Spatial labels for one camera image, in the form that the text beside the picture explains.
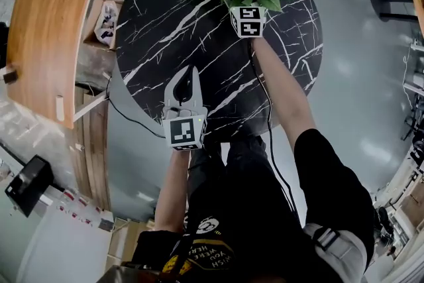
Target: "white wall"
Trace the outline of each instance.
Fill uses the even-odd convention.
[[[10,215],[13,204],[5,194],[8,183],[0,182],[0,275],[13,283],[41,217],[35,212],[28,218],[18,211]]]
[[[26,252],[17,283],[94,283],[105,271],[110,241],[110,232],[73,219],[53,203]]]

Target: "black t-shirt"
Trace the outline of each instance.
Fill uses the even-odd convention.
[[[299,137],[305,142],[296,142],[296,157],[311,156],[307,150],[311,144],[328,143],[312,131],[305,132],[307,138]],[[331,146],[324,152],[327,162],[338,160]],[[345,171],[341,162],[329,168]],[[247,154],[218,182],[203,184],[192,194],[185,235],[141,233],[132,263],[179,274],[179,282],[247,282],[257,276],[278,276],[287,282],[341,282],[317,256],[269,163],[253,154]]]

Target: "chair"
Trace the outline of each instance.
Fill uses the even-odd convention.
[[[414,135],[417,133],[421,133],[421,135],[424,134],[423,113],[424,99],[416,93],[413,100],[413,109],[403,121],[403,123],[409,127],[409,130],[404,136],[401,137],[401,141],[406,141],[406,139],[411,135],[411,133],[414,133]]]
[[[15,0],[7,40],[7,68],[17,80],[7,95],[35,113],[73,129],[74,121],[106,99],[75,108],[81,32],[90,0]]]
[[[5,23],[0,23],[0,70],[6,67],[6,50],[9,27]]]

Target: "black cable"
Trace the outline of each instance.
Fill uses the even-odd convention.
[[[268,100],[268,104],[270,106],[270,110],[268,111],[267,124],[268,124],[268,131],[270,133],[270,154],[271,154],[271,161],[272,161],[272,164],[274,165],[274,168],[276,169],[276,172],[277,172],[278,176],[281,178],[282,182],[287,186],[290,199],[288,199],[287,193],[284,190],[283,185],[281,185],[281,189],[282,189],[282,191],[284,193],[284,196],[287,199],[287,202],[289,204],[289,207],[291,209],[291,212],[293,212],[295,218],[297,219],[297,222],[300,224],[299,213],[297,212],[297,207],[296,207],[296,204],[295,204],[294,199],[293,199],[292,188],[286,182],[286,180],[284,179],[284,177],[281,175],[281,172],[278,169],[277,164],[276,164],[276,161],[275,161],[275,158],[274,158],[274,146],[273,146],[273,140],[272,140],[272,127],[271,127],[272,102],[271,102],[270,96],[268,95],[268,92],[266,91],[266,88],[265,88],[264,84],[260,80],[260,77],[258,75],[258,72],[256,71],[256,67],[255,67],[254,62],[253,62],[253,53],[252,53],[252,49],[251,49],[250,43],[251,43],[251,41],[249,41],[249,44],[248,44],[248,56],[249,56],[250,65],[252,66],[254,75],[256,76],[256,79],[258,80],[258,82],[259,82],[262,90],[264,91],[264,93],[266,95],[266,98]]]
[[[106,85],[106,100],[109,100],[113,106],[113,108],[122,116],[124,117],[126,120],[128,121],[132,121],[133,123],[139,124],[141,127],[144,127],[147,131],[149,131],[150,133],[152,133],[152,135],[158,137],[158,138],[165,138],[165,136],[161,136],[159,134],[157,134],[156,132],[150,130],[146,125],[144,125],[143,123],[136,121],[134,119],[128,118],[126,115],[124,115],[122,112],[120,112],[118,110],[118,108],[115,106],[115,104],[112,102],[111,96],[109,94],[109,92],[107,91],[109,88],[109,83],[111,82],[112,77],[109,78],[109,80],[107,81],[107,85]]]

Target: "black pants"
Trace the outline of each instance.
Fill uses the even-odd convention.
[[[266,154],[266,144],[260,136],[232,142],[227,157],[227,167],[221,156],[221,144],[205,145],[205,148],[191,152],[188,177],[188,200],[191,194],[206,181],[216,182],[234,163],[239,163],[247,154],[261,161],[271,172],[272,168]]]

